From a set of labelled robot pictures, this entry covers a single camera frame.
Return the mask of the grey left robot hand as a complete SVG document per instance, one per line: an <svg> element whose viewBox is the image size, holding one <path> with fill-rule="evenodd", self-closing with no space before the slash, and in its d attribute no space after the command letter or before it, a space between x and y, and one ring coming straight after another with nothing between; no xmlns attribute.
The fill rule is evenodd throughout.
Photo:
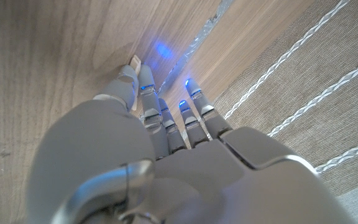
<svg viewBox="0 0 358 224"><path fill-rule="evenodd" d="M194 80L185 142L151 69L123 66L45 134L28 223L351 223L313 167L252 128L233 129Z"/></svg>

